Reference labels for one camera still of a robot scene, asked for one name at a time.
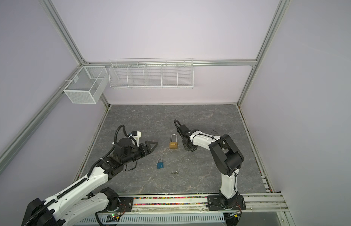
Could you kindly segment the brass padlock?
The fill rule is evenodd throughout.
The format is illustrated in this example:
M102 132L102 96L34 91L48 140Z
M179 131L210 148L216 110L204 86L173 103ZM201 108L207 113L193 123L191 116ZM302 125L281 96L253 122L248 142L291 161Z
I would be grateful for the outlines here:
M177 140L177 134L172 134L170 137L170 143L169 143L169 148L170 149L178 149L178 140Z

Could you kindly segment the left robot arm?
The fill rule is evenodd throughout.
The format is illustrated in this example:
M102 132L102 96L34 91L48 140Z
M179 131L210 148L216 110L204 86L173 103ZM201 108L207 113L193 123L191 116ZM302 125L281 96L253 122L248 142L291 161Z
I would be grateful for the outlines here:
M96 195L83 200L93 190L110 181L123 171L129 162L151 154L158 143L140 143L141 132L126 132L120 125L115 132L111 149L95 163L88 173L62 191L44 199L36 198L26 208L24 226L72 226L82 219L102 211L125 211L119 195L111 188L104 188Z

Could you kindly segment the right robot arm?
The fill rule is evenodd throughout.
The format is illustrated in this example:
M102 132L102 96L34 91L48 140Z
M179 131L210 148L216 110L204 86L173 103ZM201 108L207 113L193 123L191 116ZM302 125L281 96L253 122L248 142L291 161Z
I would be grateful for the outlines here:
M246 209L244 197L237 188L238 174L244 162L244 156L232 138L227 134L213 136L200 130L190 129L178 120L174 120L174 124L182 138L185 150L194 152L199 147L209 150L217 169L221 172L219 195L208 197L207 208L211 211L244 211Z

